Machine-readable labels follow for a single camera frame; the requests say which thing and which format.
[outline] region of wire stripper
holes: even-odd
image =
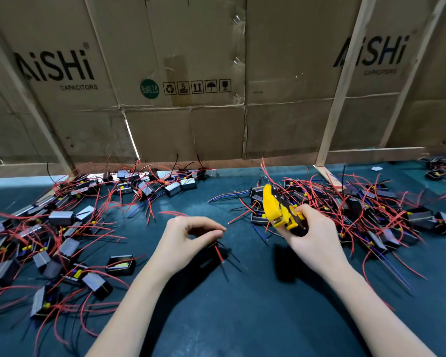
[[[297,205],[292,205],[270,184],[266,184],[262,190],[262,207],[266,218],[275,227],[285,226],[292,234],[299,237],[303,237],[309,231],[304,215],[295,211]]]

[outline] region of yellow component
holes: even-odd
[[[266,184],[262,190],[262,207],[266,218],[272,221],[275,227],[285,225],[287,229],[296,228],[298,226],[294,219],[294,215],[297,215],[300,219],[304,219],[302,213],[298,213],[292,206],[289,206],[289,210],[281,205],[278,200],[272,194],[272,188],[270,184]]]

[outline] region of green circular label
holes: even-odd
[[[145,79],[140,83],[140,91],[147,99],[159,96],[159,86],[152,79]]]

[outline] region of hand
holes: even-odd
[[[308,204],[302,204],[296,211],[306,217],[309,232],[297,237],[285,227],[278,230],[299,258],[326,279],[343,268],[351,267],[340,245],[334,222]]]
[[[164,234],[148,264],[170,278],[196,254],[223,237],[226,228],[206,216],[177,216],[167,222]]]

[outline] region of dark teal work surface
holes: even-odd
[[[392,191],[421,192],[424,180],[414,175],[413,164],[383,167],[381,179],[389,183]],[[348,166],[346,174],[355,173],[375,181],[377,172],[370,166]],[[337,176],[343,166],[329,166]],[[268,168],[274,180],[282,177],[306,177],[305,167]],[[161,197],[153,204],[156,223],[145,225],[145,208],[132,215],[114,208],[107,221],[115,222],[115,234],[127,240],[118,244],[97,242],[83,252],[90,266],[105,265],[111,255],[134,254],[140,256],[133,276],[123,277],[130,283],[154,251],[170,216],[158,214],[174,210],[191,216],[208,216],[228,228],[222,242],[232,249],[241,261],[230,257],[224,271],[216,262],[206,268],[190,266],[175,276],[164,290],[151,321],[142,356],[366,356],[369,355],[363,340],[343,305],[327,285],[307,267],[301,265],[287,249],[286,242],[272,236],[266,245],[250,225],[249,219],[227,223],[241,211],[228,210],[242,206],[238,199],[207,201],[219,194],[241,191],[256,185],[260,169],[217,171],[216,177],[198,184],[196,190],[180,193],[173,198]],[[315,174],[309,167],[309,175]],[[423,203],[432,201],[429,208],[446,212],[446,201],[436,200],[445,191],[435,187],[423,193]],[[16,188],[14,193],[0,192],[0,210],[14,201],[17,195],[28,193],[26,204],[40,191]],[[446,237],[422,234],[426,244],[401,248],[398,255],[410,267],[422,273],[427,281],[404,268],[393,256],[390,262],[403,274],[414,289],[409,294],[376,260],[366,265],[367,276],[375,291],[396,309],[396,314],[412,329],[435,354],[446,356]],[[364,252],[356,246],[351,264],[361,271]],[[38,274],[29,264],[16,284],[42,285]],[[111,282],[114,292],[105,302],[119,301],[125,294],[117,282]],[[1,303],[32,294],[32,290],[7,292]],[[31,356],[37,325],[30,322],[28,304],[0,315],[0,356]],[[110,315],[90,317],[87,327],[95,332],[102,330]],[[40,356],[83,356],[94,338],[81,330],[79,318],[74,315],[60,317],[57,330],[66,340],[73,342],[64,347],[53,335],[53,323],[47,324],[40,340]]]

